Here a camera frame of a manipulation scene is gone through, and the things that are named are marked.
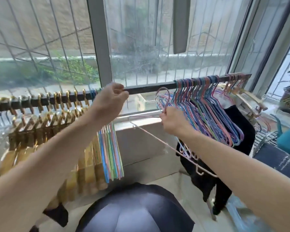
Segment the person's left hand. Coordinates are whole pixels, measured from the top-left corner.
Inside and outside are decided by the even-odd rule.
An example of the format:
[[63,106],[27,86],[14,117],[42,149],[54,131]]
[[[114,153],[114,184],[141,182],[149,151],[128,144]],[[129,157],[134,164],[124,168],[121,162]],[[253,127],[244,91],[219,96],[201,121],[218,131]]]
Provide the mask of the person's left hand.
[[104,126],[119,115],[124,102],[129,97],[129,92],[123,91],[123,89],[122,84],[112,82],[97,94],[89,109],[95,122],[100,122],[100,125]]

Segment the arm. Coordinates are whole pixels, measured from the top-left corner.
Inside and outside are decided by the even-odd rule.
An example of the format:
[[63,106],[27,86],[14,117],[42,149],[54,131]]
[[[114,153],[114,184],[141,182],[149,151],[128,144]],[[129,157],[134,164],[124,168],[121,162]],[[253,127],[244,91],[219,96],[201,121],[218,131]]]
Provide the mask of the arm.
[[273,168],[194,130],[167,107],[166,132],[178,136],[253,212],[275,231],[290,231],[290,179]]
[[121,111],[129,96],[122,89],[106,86],[79,120],[0,177],[0,232],[31,229],[96,132]]

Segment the forearm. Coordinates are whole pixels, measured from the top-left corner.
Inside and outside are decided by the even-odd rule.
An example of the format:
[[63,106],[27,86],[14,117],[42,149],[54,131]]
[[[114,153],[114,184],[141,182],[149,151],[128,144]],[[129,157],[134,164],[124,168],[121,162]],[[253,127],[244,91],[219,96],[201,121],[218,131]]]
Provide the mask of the forearm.
[[192,128],[178,137],[275,231],[290,231],[288,177]]
[[85,114],[0,177],[0,231],[29,231],[101,128]]

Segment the umbrella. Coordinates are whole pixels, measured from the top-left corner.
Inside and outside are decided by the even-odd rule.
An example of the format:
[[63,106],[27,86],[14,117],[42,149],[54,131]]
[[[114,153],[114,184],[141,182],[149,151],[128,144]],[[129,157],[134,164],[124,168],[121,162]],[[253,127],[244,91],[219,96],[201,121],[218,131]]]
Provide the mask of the umbrella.
[[93,203],[76,232],[191,232],[193,226],[172,193],[157,185],[133,183]]

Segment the teal watering can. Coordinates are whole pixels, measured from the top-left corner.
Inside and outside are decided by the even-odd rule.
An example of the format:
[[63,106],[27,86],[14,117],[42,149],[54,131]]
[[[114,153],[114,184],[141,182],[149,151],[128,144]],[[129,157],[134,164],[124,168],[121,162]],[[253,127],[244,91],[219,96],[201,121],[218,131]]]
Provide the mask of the teal watering can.
[[277,129],[278,129],[278,138],[277,138],[277,146],[282,149],[283,151],[290,154],[290,129],[288,129],[286,132],[282,133],[281,130],[281,122],[280,120],[271,114],[271,116],[275,117],[277,121]]

